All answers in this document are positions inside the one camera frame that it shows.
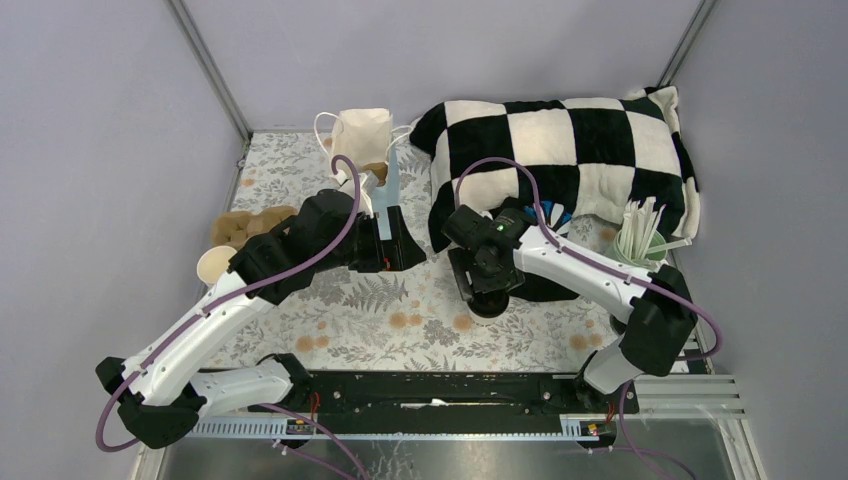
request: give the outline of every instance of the green container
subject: green container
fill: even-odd
[[[604,253],[604,256],[611,258],[613,260],[619,261],[621,263],[626,263],[628,265],[634,265],[634,266],[637,266],[637,267],[648,267],[649,266],[648,260],[650,260],[652,262],[661,262],[661,261],[665,260],[665,256],[668,254],[668,250],[663,250],[663,251],[657,252],[657,253],[651,253],[651,254],[645,255],[645,258],[643,260],[637,262],[637,261],[635,261],[631,258],[628,258],[626,255],[624,255],[624,252],[622,252],[618,248],[618,237],[620,235],[621,235],[621,232],[619,231],[615,235],[615,238],[613,239],[612,243],[610,243],[610,246],[609,246],[609,248],[607,248],[607,251]],[[649,248],[655,247],[657,245],[664,245],[664,244],[665,244],[665,239],[663,238],[663,236],[659,232],[654,232],[654,236],[653,236],[653,238],[651,238],[651,244],[649,245]]]

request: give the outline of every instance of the paper cup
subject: paper cup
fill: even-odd
[[[212,247],[197,261],[197,278],[208,286],[215,285],[230,266],[230,258],[236,249],[229,245]]]

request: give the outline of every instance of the checkered blanket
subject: checkered blanket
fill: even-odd
[[[575,98],[541,102],[450,101],[414,123],[413,145],[432,157],[430,239],[438,252],[450,241],[442,225],[454,211],[462,172],[486,157],[506,157],[536,178],[542,201],[574,216],[595,214],[621,223],[631,200],[666,205],[659,231],[694,237],[700,199],[692,162],[680,140],[677,89],[648,88],[624,100]],[[460,201],[492,210],[509,197],[532,202],[530,182],[502,163],[466,177]]]

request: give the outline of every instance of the table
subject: table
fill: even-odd
[[[531,303],[513,298],[492,325],[475,324],[459,297],[447,251],[436,254],[427,233],[430,158],[406,141],[396,150],[400,202],[412,236],[428,260],[397,273],[335,269],[315,276],[279,308],[259,317],[207,365],[252,366],[268,353],[292,352],[308,369],[576,372],[616,334],[598,305]],[[336,184],[311,133],[257,133],[232,209],[259,213]],[[594,216],[571,221],[568,238],[606,250],[617,226]],[[676,372],[686,372],[678,363]]]

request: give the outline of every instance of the white square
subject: white square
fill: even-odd
[[[435,203],[439,188],[450,181],[450,147],[448,131],[443,130],[436,141],[436,154],[430,163],[430,202]]]
[[[469,118],[496,115],[506,115],[506,107],[503,104],[470,100],[445,102],[445,118],[449,127]]]
[[[574,126],[567,110],[507,116],[515,161],[524,165],[577,165]]]
[[[624,110],[621,102],[614,98],[569,98],[563,100],[562,104],[565,108],[604,108],[607,110]]]
[[[633,131],[636,166],[679,177],[680,160],[668,125],[662,120],[635,112],[627,112],[627,119]]]
[[[604,163],[584,163],[577,168],[580,170],[580,186],[577,188],[574,216],[594,213],[608,222],[621,223],[636,169]]]
[[[454,189],[457,181],[453,180]],[[499,207],[507,197],[518,198],[515,168],[469,174],[459,189],[459,202],[478,212]]]

